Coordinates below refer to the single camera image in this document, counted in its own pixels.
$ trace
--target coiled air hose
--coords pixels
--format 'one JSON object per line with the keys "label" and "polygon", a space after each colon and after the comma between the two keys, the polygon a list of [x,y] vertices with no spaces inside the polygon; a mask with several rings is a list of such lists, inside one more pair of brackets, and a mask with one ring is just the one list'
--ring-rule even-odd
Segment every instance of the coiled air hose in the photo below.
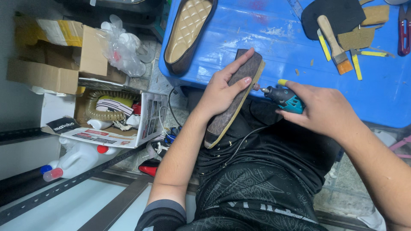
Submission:
{"label": "coiled air hose", "polygon": [[123,99],[131,99],[139,101],[141,95],[133,94],[130,92],[123,91],[110,91],[110,90],[96,90],[90,92],[88,100],[85,107],[85,115],[91,119],[101,120],[101,121],[119,121],[126,118],[126,115],[122,111],[98,111],[96,110],[97,100],[100,96],[108,95],[112,97],[119,97]]}

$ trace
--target rotary tool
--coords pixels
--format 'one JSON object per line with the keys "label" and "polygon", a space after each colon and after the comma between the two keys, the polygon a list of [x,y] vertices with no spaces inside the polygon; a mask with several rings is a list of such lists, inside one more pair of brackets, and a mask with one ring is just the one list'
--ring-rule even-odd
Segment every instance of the rotary tool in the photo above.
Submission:
{"label": "rotary tool", "polygon": [[265,97],[272,99],[284,111],[297,114],[302,114],[304,111],[304,102],[291,89],[268,86],[260,90],[264,92]]}

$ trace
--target forearm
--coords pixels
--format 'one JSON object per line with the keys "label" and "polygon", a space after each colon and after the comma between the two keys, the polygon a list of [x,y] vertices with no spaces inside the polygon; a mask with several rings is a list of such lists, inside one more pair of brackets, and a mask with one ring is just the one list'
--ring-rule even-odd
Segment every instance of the forearm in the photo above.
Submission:
{"label": "forearm", "polygon": [[345,149],[387,222],[411,227],[411,168],[363,123],[350,135],[335,139]]}
{"label": "forearm", "polygon": [[185,194],[209,117],[197,108],[187,118],[183,128],[167,150],[157,170],[148,204],[170,199],[185,208]]}

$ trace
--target beige quilted insole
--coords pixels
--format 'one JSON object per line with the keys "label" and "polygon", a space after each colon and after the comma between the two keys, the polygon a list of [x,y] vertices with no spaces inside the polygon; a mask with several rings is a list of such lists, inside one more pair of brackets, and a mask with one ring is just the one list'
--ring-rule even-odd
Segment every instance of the beige quilted insole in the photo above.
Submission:
{"label": "beige quilted insole", "polygon": [[178,13],[178,21],[171,32],[170,44],[166,50],[166,61],[177,61],[193,44],[207,16],[211,11],[209,0],[187,0]]}

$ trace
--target hand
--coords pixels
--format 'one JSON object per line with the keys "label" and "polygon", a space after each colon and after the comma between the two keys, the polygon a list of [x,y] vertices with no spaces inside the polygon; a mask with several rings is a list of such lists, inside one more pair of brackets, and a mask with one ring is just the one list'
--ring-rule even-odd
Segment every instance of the hand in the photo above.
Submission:
{"label": "hand", "polygon": [[197,110],[201,111],[202,115],[210,119],[215,115],[223,113],[229,108],[234,97],[250,85],[252,81],[250,77],[245,77],[232,86],[228,86],[227,82],[230,80],[231,75],[250,59],[253,54],[254,48],[251,48],[234,62],[228,64],[223,70],[214,73],[196,107]]}
{"label": "hand", "polygon": [[302,99],[306,107],[301,115],[277,109],[285,120],[313,132],[338,139],[364,126],[350,103],[337,89],[318,88],[287,81],[285,86]]}

